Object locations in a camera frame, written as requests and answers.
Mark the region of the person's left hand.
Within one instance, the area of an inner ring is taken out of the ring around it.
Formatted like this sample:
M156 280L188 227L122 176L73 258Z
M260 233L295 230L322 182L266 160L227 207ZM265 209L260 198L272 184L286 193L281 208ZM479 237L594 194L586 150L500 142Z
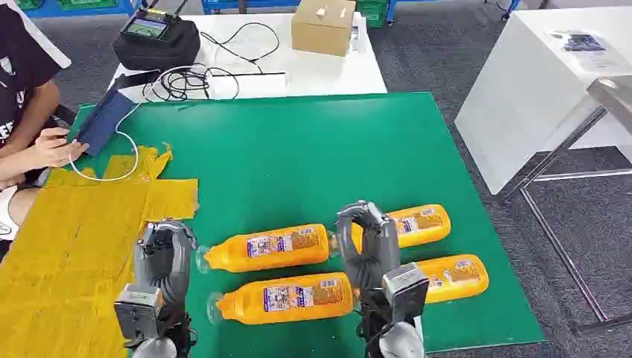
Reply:
M67 140L69 130L65 128L47 128L42 130L31 147L30 164L32 169L62 167L79 158L89 148L89 144L73 139Z

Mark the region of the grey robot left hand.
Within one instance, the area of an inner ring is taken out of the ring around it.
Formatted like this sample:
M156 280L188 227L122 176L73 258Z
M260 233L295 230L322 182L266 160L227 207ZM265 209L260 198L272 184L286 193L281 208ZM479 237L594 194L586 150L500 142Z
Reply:
M189 288L193 231L174 219L148 222L133 246L133 282L158 288L167 304L182 304Z

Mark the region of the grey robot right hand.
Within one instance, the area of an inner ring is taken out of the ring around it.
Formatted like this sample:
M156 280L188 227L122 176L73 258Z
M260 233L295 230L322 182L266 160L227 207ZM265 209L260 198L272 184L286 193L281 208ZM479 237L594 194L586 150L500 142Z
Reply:
M352 240L353 224L362 229L360 251ZM371 201L359 200L337 212L335 238L354 289L379 288L382 276L400 265L395 221Z

